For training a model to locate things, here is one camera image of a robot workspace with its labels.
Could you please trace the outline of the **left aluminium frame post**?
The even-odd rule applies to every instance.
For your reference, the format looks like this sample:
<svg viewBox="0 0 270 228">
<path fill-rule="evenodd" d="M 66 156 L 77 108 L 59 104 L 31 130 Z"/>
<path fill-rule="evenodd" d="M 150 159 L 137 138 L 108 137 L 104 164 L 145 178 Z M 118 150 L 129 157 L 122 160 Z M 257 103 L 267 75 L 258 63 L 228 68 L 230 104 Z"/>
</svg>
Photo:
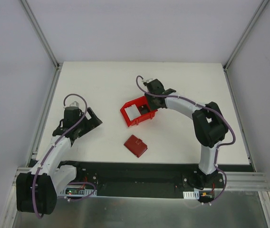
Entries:
<svg viewBox="0 0 270 228">
<path fill-rule="evenodd" d="M 26 16 L 28 17 L 28 20 L 30 24 L 32 25 L 39 41 L 41 42 L 47 56 L 49 57 L 50 61 L 52 62 L 52 65 L 55 67 L 55 69 L 59 69 L 60 63 L 55 57 L 55 54 L 44 34 L 44 32 L 41 29 L 41 26 L 27 0 L 19 0 L 20 5 L 22 6 L 23 10 L 25 11 Z"/>
</svg>

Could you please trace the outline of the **red leather card holder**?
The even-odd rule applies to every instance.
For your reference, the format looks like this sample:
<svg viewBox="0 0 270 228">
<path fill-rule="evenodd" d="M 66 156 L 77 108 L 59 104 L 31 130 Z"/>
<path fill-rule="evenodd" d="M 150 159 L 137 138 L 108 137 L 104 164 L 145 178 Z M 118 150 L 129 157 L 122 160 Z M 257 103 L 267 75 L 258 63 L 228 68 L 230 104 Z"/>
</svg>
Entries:
<svg viewBox="0 0 270 228">
<path fill-rule="evenodd" d="M 137 158 L 141 157 L 148 149 L 147 145 L 133 134 L 125 141 L 124 146 Z"/>
</svg>

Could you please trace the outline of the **red plastic bin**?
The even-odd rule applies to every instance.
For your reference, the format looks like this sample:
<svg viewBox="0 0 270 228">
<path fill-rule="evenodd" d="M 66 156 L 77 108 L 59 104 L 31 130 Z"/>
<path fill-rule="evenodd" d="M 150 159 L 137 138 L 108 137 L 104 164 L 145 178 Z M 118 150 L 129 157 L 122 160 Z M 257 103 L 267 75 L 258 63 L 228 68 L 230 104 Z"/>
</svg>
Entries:
<svg viewBox="0 0 270 228">
<path fill-rule="evenodd" d="M 139 125 L 141 122 L 153 119 L 157 110 L 152 110 L 148 104 L 147 98 L 140 98 L 126 102 L 120 109 L 120 112 L 128 127 Z"/>
</svg>

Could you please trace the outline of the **white card stack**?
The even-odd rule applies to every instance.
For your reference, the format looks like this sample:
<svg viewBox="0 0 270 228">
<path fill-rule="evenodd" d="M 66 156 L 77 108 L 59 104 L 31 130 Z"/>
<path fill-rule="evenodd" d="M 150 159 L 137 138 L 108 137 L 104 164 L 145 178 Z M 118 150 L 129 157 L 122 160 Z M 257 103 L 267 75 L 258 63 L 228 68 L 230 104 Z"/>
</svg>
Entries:
<svg viewBox="0 0 270 228">
<path fill-rule="evenodd" d="M 136 105 L 132 105 L 132 106 L 125 108 L 125 112 L 126 112 L 130 121 L 141 116 Z"/>
</svg>

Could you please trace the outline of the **aluminium frame post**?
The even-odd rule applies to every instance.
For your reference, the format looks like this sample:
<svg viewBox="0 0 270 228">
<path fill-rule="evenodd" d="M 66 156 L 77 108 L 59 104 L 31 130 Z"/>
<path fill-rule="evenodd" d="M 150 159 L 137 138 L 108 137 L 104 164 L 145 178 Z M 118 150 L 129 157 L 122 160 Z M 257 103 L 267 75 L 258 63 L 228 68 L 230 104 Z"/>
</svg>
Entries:
<svg viewBox="0 0 270 228">
<path fill-rule="evenodd" d="M 52 62 L 52 65 L 55 67 L 55 69 L 59 69 L 60 63 L 55 57 L 55 54 L 44 34 L 44 32 L 41 29 L 41 26 L 27 0 L 19 0 L 20 5 L 22 6 L 23 10 L 25 11 L 26 16 L 28 17 L 28 20 L 30 24 L 32 25 L 39 41 L 41 42 L 47 56 L 49 57 L 50 61 Z"/>
<path fill-rule="evenodd" d="M 236 58 L 238 52 L 242 48 L 243 44 L 245 43 L 246 39 L 249 37 L 251 31 L 253 30 L 254 26 L 256 25 L 257 21 L 262 16 L 263 12 L 265 11 L 267 5 L 270 3 L 270 0 L 262 0 L 258 7 L 256 8 L 253 16 L 249 20 L 247 26 L 245 27 L 244 31 L 242 32 L 240 38 L 238 39 L 235 47 L 233 48 L 231 54 L 229 55 L 227 61 L 223 65 L 223 70 L 226 72 L 230 65 L 232 64 L 233 60 Z"/>
</svg>

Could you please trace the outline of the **right aluminium frame post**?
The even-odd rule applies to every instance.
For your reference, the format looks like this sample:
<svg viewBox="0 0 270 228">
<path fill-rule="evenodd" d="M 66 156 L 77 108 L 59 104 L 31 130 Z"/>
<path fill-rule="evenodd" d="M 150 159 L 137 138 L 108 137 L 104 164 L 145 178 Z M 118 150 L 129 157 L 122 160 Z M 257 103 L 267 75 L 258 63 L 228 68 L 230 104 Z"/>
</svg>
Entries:
<svg viewBox="0 0 270 228">
<path fill-rule="evenodd" d="M 243 44 L 245 43 L 246 39 L 249 37 L 251 31 L 253 30 L 254 26 L 256 25 L 257 21 L 262 16 L 263 12 L 265 11 L 267 5 L 270 3 L 270 0 L 262 0 L 258 7 L 256 8 L 253 16 L 249 20 L 247 26 L 245 27 L 244 31 L 242 32 L 240 38 L 238 39 L 235 47 L 233 48 L 231 54 L 229 55 L 227 61 L 223 65 L 223 70 L 226 72 L 230 65 L 232 64 L 233 60 L 236 58 L 238 52 L 242 48 Z"/>
</svg>

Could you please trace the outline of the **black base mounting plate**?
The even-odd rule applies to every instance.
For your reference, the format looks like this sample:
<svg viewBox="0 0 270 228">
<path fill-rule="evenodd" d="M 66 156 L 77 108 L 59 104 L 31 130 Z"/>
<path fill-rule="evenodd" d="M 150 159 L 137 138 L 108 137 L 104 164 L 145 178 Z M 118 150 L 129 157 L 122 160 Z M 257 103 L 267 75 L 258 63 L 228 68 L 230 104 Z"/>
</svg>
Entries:
<svg viewBox="0 0 270 228">
<path fill-rule="evenodd" d="M 215 192 L 224 187 L 221 173 L 205 178 L 197 164 L 60 162 L 63 165 L 74 166 L 74 181 L 86 181 L 85 189 L 100 197 L 181 199 L 194 189 Z"/>
</svg>

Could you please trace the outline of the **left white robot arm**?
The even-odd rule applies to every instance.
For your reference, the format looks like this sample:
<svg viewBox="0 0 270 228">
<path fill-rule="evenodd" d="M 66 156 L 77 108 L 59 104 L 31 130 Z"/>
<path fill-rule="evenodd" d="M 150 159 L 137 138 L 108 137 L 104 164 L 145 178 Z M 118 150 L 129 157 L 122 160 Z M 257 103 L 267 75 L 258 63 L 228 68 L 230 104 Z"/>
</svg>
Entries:
<svg viewBox="0 0 270 228">
<path fill-rule="evenodd" d="M 53 131 L 49 146 L 41 159 L 16 179 L 17 210 L 40 216 L 53 212 L 59 193 L 71 182 L 78 185 L 83 172 L 73 165 L 62 165 L 63 156 L 75 140 L 97 128 L 102 121 L 88 107 L 82 111 L 76 106 L 66 107 L 64 117 Z"/>
</svg>

